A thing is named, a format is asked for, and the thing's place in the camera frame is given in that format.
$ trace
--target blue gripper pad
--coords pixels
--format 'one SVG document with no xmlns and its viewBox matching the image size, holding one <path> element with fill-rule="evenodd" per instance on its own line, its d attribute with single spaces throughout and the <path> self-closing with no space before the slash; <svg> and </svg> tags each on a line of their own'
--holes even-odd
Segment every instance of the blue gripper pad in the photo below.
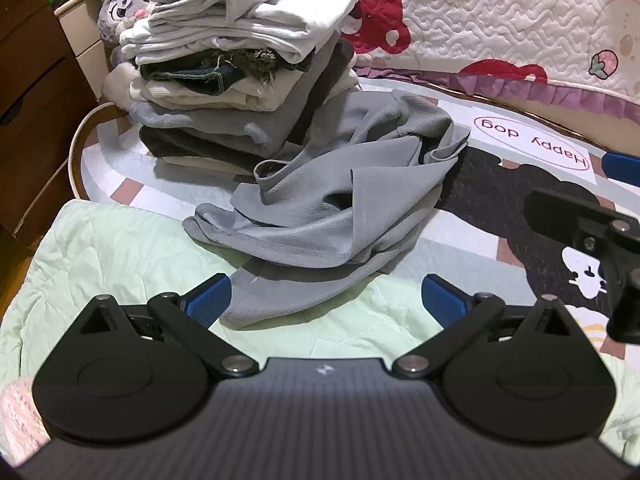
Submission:
<svg viewBox="0 0 640 480">
<path fill-rule="evenodd" d="M 422 305 L 433 318 L 446 328 L 463 317 L 473 307 L 473 298 L 436 274 L 422 280 Z"/>
<path fill-rule="evenodd" d="M 602 157 L 602 171 L 607 178 L 640 187 L 640 158 L 636 156 L 605 153 Z"/>
<path fill-rule="evenodd" d="M 231 280 L 216 274 L 182 297 L 184 313 L 209 328 L 231 304 Z"/>
</svg>

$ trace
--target quilted bedspread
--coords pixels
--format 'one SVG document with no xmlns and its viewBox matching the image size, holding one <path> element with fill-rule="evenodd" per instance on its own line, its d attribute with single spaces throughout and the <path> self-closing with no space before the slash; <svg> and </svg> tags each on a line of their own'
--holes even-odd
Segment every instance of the quilted bedspread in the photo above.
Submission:
<svg viewBox="0 0 640 480">
<path fill-rule="evenodd" d="M 640 104 L 640 0 L 360 0 L 358 65 L 493 75 Z"/>
</svg>

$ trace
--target purple ruffle trim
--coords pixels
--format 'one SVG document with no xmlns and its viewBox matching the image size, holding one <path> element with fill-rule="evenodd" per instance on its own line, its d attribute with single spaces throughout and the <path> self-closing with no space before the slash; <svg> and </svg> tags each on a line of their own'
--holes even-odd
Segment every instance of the purple ruffle trim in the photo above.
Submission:
<svg viewBox="0 0 640 480">
<path fill-rule="evenodd" d="M 413 83 L 436 83 L 468 95 L 488 98 L 539 101 L 545 105 L 559 105 L 573 110 L 587 110 L 626 118 L 640 124 L 640 106 L 619 97 L 591 90 L 555 86 L 546 83 L 516 79 L 502 79 L 489 75 L 462 75 L 444 72 L 418 72 L 415 70 L 379 70 L 356 68 L 361 77 L 390 78 Z"/>
</svg>

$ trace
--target logo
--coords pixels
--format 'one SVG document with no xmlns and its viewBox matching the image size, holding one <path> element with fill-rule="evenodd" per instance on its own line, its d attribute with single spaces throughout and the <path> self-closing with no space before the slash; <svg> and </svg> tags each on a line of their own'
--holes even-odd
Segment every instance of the logo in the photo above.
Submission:
<svg viewBox="0 0 640 480">
<path fill-rule="evenodd" d="M 322 365 L 316 368 L 316 372 L 324 375 L 325 377 L 327 377 L 327 375 L 331 375 L 332 373 L 334 373 L 334 371 L 335 371 L 335 368 L 332 367 L 331 365 Z"/>
<path fill-rule="evenodd" d="M 572 144 L 505 117 L 478 117 L 478 130 L 515 150 L 558 168 L 589 171 L 591 163 Z"/>
</svg>

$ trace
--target brown wooden cabinet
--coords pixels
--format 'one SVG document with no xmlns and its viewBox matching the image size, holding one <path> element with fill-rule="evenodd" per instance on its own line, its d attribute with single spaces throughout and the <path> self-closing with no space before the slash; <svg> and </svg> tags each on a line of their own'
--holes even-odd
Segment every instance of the brown wooden cabinet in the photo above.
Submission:
<svg viewBox="0 0 640 480">
<path fill-rule="evenodd" d="M 68 149 L 95 104 L 47 0 L 0 0 L 0 225 L 24 245 L 73 198 Z"/>
</svg>

